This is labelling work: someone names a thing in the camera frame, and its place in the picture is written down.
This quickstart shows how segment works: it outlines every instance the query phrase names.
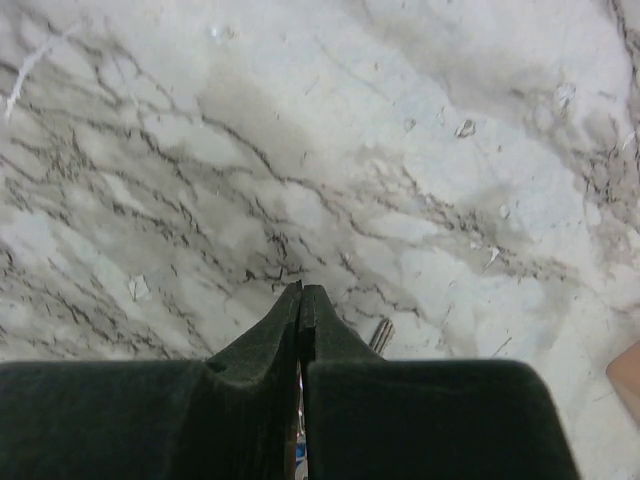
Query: marble surface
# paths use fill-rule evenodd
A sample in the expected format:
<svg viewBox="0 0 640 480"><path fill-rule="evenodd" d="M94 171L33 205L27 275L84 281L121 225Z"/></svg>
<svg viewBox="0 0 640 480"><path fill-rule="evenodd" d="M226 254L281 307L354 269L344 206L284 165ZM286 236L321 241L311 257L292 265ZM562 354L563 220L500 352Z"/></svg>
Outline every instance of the marble surface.
<svg viewBox="0 0 640 480"><path fill-rule="evenodd" d="M326 286L393 359L545 379L640 478L632 0L5 0L0 359L208 356Z"/></svg>

